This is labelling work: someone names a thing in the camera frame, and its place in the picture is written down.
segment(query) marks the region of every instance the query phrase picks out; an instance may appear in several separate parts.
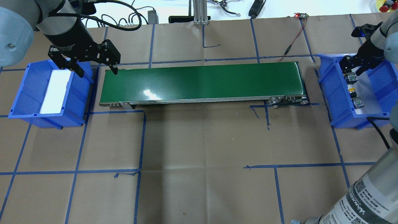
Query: small electronic component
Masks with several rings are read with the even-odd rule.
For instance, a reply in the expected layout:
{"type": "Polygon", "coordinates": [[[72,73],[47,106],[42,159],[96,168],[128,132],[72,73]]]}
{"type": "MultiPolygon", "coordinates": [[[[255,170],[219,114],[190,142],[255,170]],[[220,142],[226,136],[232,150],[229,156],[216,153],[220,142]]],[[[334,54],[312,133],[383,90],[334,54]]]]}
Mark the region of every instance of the small electronic component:
{"type": "Polygon", "coordinates": [[[294,15],[294,17],[301,18],[301,19],[306,19],[306,18],[308,18],[308,16],[309,15],[307,13],[299,13],[299,12],[295,13],[295,15],[294,15]]]}
{"type": "Polygon", "coordinates": [[[352,103],[354,105],[354,109],[360,109],[364,107],[363,101],[360,97],[357,97],[357,93],[355,92],[355,88],[348,89],[349,96],[351,97],[352,103]]]}
{"type": "Polygon", "coordinates": [[[355,84],[356,82],[358,82],[358,76],[357,76],[357,74],[355,74],[355,72],[345,73],[344,79],[348,85],[352,85],[352,84],[355,84]]]}

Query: black device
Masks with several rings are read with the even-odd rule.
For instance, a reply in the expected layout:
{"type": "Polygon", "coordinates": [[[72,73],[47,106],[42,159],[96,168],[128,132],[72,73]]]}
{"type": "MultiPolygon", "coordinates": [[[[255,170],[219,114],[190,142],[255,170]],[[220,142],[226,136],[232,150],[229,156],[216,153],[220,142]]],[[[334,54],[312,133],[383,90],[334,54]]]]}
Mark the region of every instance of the black device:
{"type": "Polygon", "coordinates": [[[249,16],[255,19],[260,14],[266,0],[254,0],[252,7],[249,10],[249,16]]]}
{"type": "Polygon", "coordinates": [[[169,16],[169,23],[188,23],[193,21],[193,16],[169,16]]]}

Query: red wire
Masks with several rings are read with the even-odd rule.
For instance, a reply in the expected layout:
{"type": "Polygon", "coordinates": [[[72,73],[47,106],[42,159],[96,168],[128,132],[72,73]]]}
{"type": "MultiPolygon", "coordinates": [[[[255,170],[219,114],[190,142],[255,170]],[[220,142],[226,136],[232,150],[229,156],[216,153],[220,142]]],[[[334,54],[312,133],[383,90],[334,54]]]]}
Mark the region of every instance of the red wire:
{"type": "MultiPolygon", "coordinates": [[[[297,36],[294,38],[294,40],[292,41],[292,43],[291,43],[290,45],[293,45],[293,43],[294,43],[294,42],[296,41],[296,39],[299,37],[299,35],[301,34],[301,32],[304,30],[304,27],[305,27],[306,24],[307,24],[307,19],[305,19],[303,25],[301,26],[300,31],[298,32],[297,36]]],[[[276,62],[282,61],[282,59],[283,59],[284,57],[286,57],[286,55],[287,55],[287,54],[284,54],[283,57],[282,57],[281,59],[279,59],[278,61],[276,61],[276,62]]]]}

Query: blue tape line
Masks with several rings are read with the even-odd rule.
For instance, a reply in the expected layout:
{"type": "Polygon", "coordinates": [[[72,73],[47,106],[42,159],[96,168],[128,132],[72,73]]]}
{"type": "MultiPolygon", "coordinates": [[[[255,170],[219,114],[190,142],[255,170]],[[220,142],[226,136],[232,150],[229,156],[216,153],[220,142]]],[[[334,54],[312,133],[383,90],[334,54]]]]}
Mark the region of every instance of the blue tape line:
{"type": "MultiPolygon", "coordinates": [[[[218,47],[218,46],[221,46],[221,44],[214,45],[214,46],[208,46],[208,47],[218,47]]],[[[202,25],[202,47],[208,48],[208,47],[205,47],[205,25],[202,25]]]]}
{"type": "Polygon", "coordinates": [[[125,172],[139,172],[140,169],[99,169],[99,170],[79,170],[80,173],[125,173],[125,172]]]}
{"type": "Polygon", "coordinates": [[[78,155],[78,157],[77,157],[76,168],[75,168],[75,172],[74,172],[74,175],[73,175],[72,189],[70,190],[68,208],[67,208],[67,210],[66,210],[65,224],[67,224],[67,223],[68,223],[68,220],[69,220],[70,206],[72,205],[72,198],[73,198],[73,193],[74,193],[74,187],[75,187],[75,184],[76,184],[76,178],[77,178],[77,174],[78,174],[78,169],[79,169],[79,164],[80,164],[80,158],[81,158],[81,156],[82,156],[83,145],[84,145],[84,139],[86,138],[86,132],[87,132],[87,126],[88,126],[89,118],[90,118],[90,114],[87,114],[87,116],[86,116],[86,122],[85,122],[85,125],[84,125],[84,131],[83,131],[82,141],[81,141],[81,143],[80,143],[79,155],[78,155]]]}
{"type": "MultiPolygon", "coordinates": [[[[315,70],[316,76],[319,78],[318,70],[317,70],[317,69],[314,69],[314,70],[315,70]]],[[[329,122],[332,122],[332,116],[331,116],[331,113],[330,113],[330,110],[329,110],[329,105],[328,105],[328,102],[327,102],[327,100],[326,100],[325,91],[323,90],[323,87],[322,87],[322,84],[321,84],[321,83],[319,83],[319,88],[321,89],[322,97],[323,97],[323,99],[324,99],[325,106],[326,106],[326,110],[327,110],[327,112],[328,112],[329,122]]],[[[337,153],[339,154],[340,163],[341,163],[341,168],[343,169],[343,174],[344,174],[345,183],[346,183],[346,185],[347,185],[347,188],[349,188],[349,187],[350,187],[350,183],[349,183],[349,180],[348,180],[347,171],[346,171],[346,169],[345,169],[344,159],[343,159],[343,156],[342,156],[341,153],[340,153],[340,145],[339,145],[339,141],[337,140],[336,131],[335,131],[335,129],[334,129],[334,126],[330,126],[330,127],[331,127],[331,129],[332,129],[334,142],[336,143],[337,153]]]]}
{"type": "Polygon", "coordinates": [[[291,106],[319,106],[319,103],[309,103],[309,104],[294,104],[291,106]]]}
{"type": "Polygon", "coordinates": [[[279,188],[278,171],[276,167],[274,168],[274,175],[275,175],[276,194],[278,197],[279,214],[281,216],[281,224],[285,224],[285,219],[283,217],[283,209],[282,209],[281,190],[279,188]]]}
{"type": "Polygon", "coordinates": [[[124,113],[144,113],[144,111],[143,110],[116,110],[116,111],[90,112],[89,114],[124,114],[124,113]]]}
{"type": "Polygon", "coordinates": [[[256,49],[256,56],[257,56],[257,63],[260,63],[259,54],[258,54],[258,47],[257,47],[257,39],[256,39],[256,32],[254,31],[254,25],[253,25],[253,20],[250,19],[250,25],[252,26],[252,33],[253,33],[253,39],[254,39],[254,47],[256,49]]]}
{"type": "Polygon", "coordinates": [[[146,114],[144,113],[144,121],[142,122],[140,164],[138,166],[140,169],[142,168],[142,158],[144,154],[145,129],[146,129],[146,114]]]}
{"type": "MultiPolygon", "coordinates": [[[[140,152],[140,164],[139,164],[140,170],[142,168],[142,159],[144,156],[145,129],[146,129],[146,114],[144,113],[144,121],[142,122],[141,152],[140,152]]],[[[138,173],[137,189],[136,189],[136,193],[135,193],[134,224],[137,224],[140,184],[141,184],[141,172],[138,173]]]]}
{"type": "Polygon", "coordinates": [[[236,57],[236,58],[217,58],[217,59],[205,59],[205,61],[235,61],[235,60],[250,60],[250,59],[264,59],[267,57],[236,57]]]}
{"type": "Polygon", "coordinates": [[[267,106],[267,102],[264,100],[264,108],[265,108],[265,119],[267,120],[267,129],[270,130],[269,128],[269,117],[268,117],[268,106],[267,106]]]}
{"type": "MultiPolygon", "coordinates": [[[[215,58],[215,59],[197,59],[197,60],[182,60],[182,61],[155,61],[152,64],[171,64],[171,63],[190,63],[197,61],[235,61],[235,60],[252,60],[252,59],[266,59],[266,58],[280,58],[282,56],[263,56],[263,57],[237,57],[237,58],[215,58]]],[[[311,57],[311,55],[287,55],[285,57],[311,57]]],[[[132,65],[147,65],[148,63],[131,63],[132,65]]]]}
{"type": "Polygon", "coordinates": [[[310,55],[311,55],[311,59],[312,59],[312,61],[315,63],[315,59],[314,59],[314,57],[313,57],[313,55],[312,55],[312,52],[311,52],[310,42],[308,41],[307,32],[305,31],[305,28],[304,28],[302,31],[303,31],[303,33],[304,33],[305,41],[307,42],[307,46],[308,46],[308,50],[309,50],[310,55]]]}
{"type": "Polygon", "coordinates": [[[156,62],[152,62],[152,64],[171,64],[171,63],[186,63],[186,62],[197,62],[197,61],[205,61],[205,59],[184,60],[184,61],[156,61],[156,62]]]}
{"type": "Polygon", "coordinates": [[[138,173],[137,188],[135,190],[134,224],[137,224],[138,199],[139,199],[139,193],[140,193],[140,185],[141,185],[141,172],[138,173]]]}
{"type": "Polygon", "coordinates": [[[12,72],[12,71],[25,71],[25,69],[3,69],[3,72],[12,72]]]}
{"type": "Polygon", "coordinates": [[[376,162],[356,162],[356,163],[344,163],[346,166],[366,166],[374,165],[376,162]]]}
{"type": "Polygon", "coordinates": [[[103,40],[106,40],[107,35],[108,35],[108,27],[105,28],[105,35],[103,36],[103,40]]]}
{"type": "MultiPolygon", "coordinates": [[[[354,29],[355,29],[357,26],[355,25],[354,18],[352,17],[352,14],[350,14],[349,17],[351,18],[352,26],[353,26],[354,29]]],[[[360,42],[361,45],[362,45],[362,44],[363,44],[362,39],[361,39],[360,37],[358,37],[358,40],[359,40],[359,42],[360,42]]]]}
{"type": "MultiPolygon", "coordinates": [[[[100,169],[100,170],[78,170],[77,173],[125,173],[139,172],[140,169],[100,169]]],[[[63,171],[20,171],[20,172],[1,172],[0,175],[42,175],[42,174],[73,174],[74,170],[63,171]]]]}
{"type": "MultiPolygon", "coordinates": [[[[283,56],[267,56],[267,58],[280,58],[283,56]]],[[[285,57],[311,57],[311,55],[286,55],[285,57]]]]}
{"type": "Polygon", "coordinates": [[[336,131],[334,129],[334,126],[331,126],[331,128],[332,128],[332,132],[333,132],[334,141],[336,142],[337,152],[339,153],[339,158],[340,158],[341,167],[343,169],[345,183],[347,184],[347,188],[349,188],[350,184],[349,184],[349,180],[348,180],[347,171],[346,171],[345,165],[344,165],[344,159],[343,159],[343,156],[340,154],[339,141],[337,140],[336,131]]]}
{"type": "Polygon", "coordinates": [[[16,175],[40,175],[40,174],[72,174],[75,171],[21,171],[17,172],[16,175]]]}
{"type": "Polygon", "coordinates": [[[135,172],[133,172],[133,173],[123,173],[123,172],[116,173],[113,177],[114,177],[114,178],[118,178],[118,177],[119,177],[119,174],[135,176],[136,174],[138,174],[139,172],[141,172],[141,169],[136,169],[136,170],[137,170],[137,171],[135,171],[135,172]]]}
{"type": "Polygon", "coordinates": [[[258,116],[258,114],[257,114],[256,110],[254,109],[254,107],[253,107],[253,106],[250,106],[249,108],[250,108],[252,111],[254,111],[254,114],[256,115],[256,117],[257,117],[258,119],[260,119],[260,117],[258,116]]]}
{"type": "Polygon", "coordinates": [[[245,166],[244,169],[263,169],[263,168],[297,168],[297,167],[338,167],[341,163],[309,163],[309,164],[279,164],[279,165],[255,165],[245,166]]]}
{"type": "Polygon", "coordinates": [[[3,205],[2,205],[1,210],[0,210],[0,220],[1,220],[2,216],[3,216],[4,209],[5,209],[6,204],[7,204],[8,196],[10,195],[11,187],[12,187],[12,184],[14,183],[15,175],[16,175],[17,170],[18,170],[18,166],[20,165],[20,161],[21,161],[21,158],[22,158],[23,150],[25,149],[25,144],[26,144],[27,138],[29,136],[29,132],[30,132],[31,126],[32,126],[32,124],[29,124],[29,126],[28,126],[28,128],[26,130],[26,134],[25,134],[25,138],[23,140],[21,151],[20,151],[20,154],[18,156],[18,160],[17,160],[17,163],[15,164],[14,172],[13,172],[12,177],[11,177],[10,185],[8,185],[8,190],[7,190],[7,193],[6,193],[6,197],[4,198],[4,202],[3,202],[3,205]]]}
{"type": "Polygon", "coordinates": [[[149,66],[148,68],[150,69],[152,67],[152,52],[153,52],[153,39],[155,37],[155,24],[152,26],[152,36],[151,36],[151,41],[150,41],[150,51],[149,51],[149,66]]]}
{"type": "Polygon", "coordinates": [[[119,65],[149,65],[149,62],[123,63],[119,65]]]}

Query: blue plastic bin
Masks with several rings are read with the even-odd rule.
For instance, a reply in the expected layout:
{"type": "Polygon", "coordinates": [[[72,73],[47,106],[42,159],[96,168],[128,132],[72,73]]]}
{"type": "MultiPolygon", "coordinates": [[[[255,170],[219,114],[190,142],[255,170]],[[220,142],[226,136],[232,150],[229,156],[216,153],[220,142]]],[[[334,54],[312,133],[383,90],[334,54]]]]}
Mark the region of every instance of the blue plastic bin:
{"type": "MultiPolygon", "coordinates": [[[[330,113],[331,125],[336,128],[372,127],[366,117],[388,118],[391,109],[398,99],[398,80],[395,65],[383,61],[377,68],[370,69],[359,76],[356,83],[361,85],[361,92],[356,92],[362,98],[364,111],[355,110],[344,80],[339,62],[344,55],[318,55],[321,58],[319,83],[325,92],[330,113]]],[[[378,126],[388,124],[388,121],[375,120],[378,126]]]]}
{"type": "Polygon", "coordinates": [[[19,118],[40,128],[79,127],[84,124],[83,115],[93,72],[89,62],[78,62],[84,70],[80,78],[71,73],[62,108],[58,114],[40,114],[47,86],[53,70],[59,68],[52,60],[39,61],[27,65],[20,88],[8,118],[19,118]]]}

